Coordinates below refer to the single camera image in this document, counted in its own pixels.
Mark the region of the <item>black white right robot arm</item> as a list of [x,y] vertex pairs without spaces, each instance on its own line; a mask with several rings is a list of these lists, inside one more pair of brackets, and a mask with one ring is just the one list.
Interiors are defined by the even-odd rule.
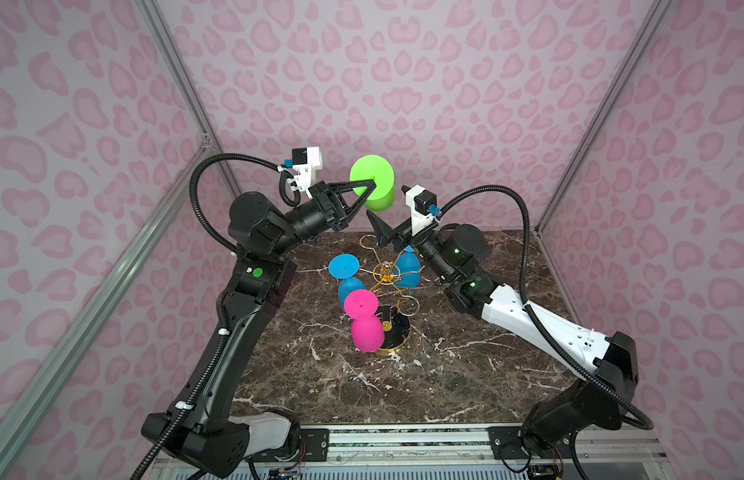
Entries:
[[415,250],[437,275],[455,310],[515,334],[577,376],[569,388],[534,405],[515,439],[502,443],[500,452],[544,456],[586,427],[618,430],[625,425],[628,411],[613,397],[631,400],[638,383],[636,347],[630,336],[589,331],[523,301],[512,286],[483,269],[491,247],[473,225],[449,224],[415,233],[407,222],[392,228],[373,212],[367,217],[380,245]]

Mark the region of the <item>green wine glass front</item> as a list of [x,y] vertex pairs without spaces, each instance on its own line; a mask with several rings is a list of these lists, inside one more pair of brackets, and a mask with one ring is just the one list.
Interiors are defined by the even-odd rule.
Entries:
[[392,165],[378,155],[366,155],[359,158],[351,167],[351,182],[372,180],[375,184],[368,196],[365,206],[374,212],[383,212],[394,204],[395,173]]

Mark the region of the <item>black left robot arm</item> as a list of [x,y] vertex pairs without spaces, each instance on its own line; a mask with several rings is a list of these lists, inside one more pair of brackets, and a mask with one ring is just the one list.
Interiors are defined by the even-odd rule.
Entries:
[[165,412],[147,416],[142,435],[152,446],[132,476],[140,479],[160,452],[225,478],[262,452],[283,459],[299,450],[299,418],[284,410],[229,418],[253,350],[283,302],[296,272],[294,247],[339,231],[376,190],[372,180],[310,187],[311,199],[282,213],[264,194],[246,192],[229,211],[236,263],[215,308],[218,324],[185,386]]

